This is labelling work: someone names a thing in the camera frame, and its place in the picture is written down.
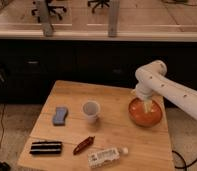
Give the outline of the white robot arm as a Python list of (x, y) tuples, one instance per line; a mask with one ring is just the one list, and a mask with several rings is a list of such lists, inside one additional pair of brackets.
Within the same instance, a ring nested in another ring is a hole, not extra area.
[(185, 111), (197, 120), (197, 91), (166, 78), (167, 66), (161, 60), (155, 60), (139, 67), (135, 71), (138, 83), (135, 94), (141, 100), (148, 100), (154, 92)]

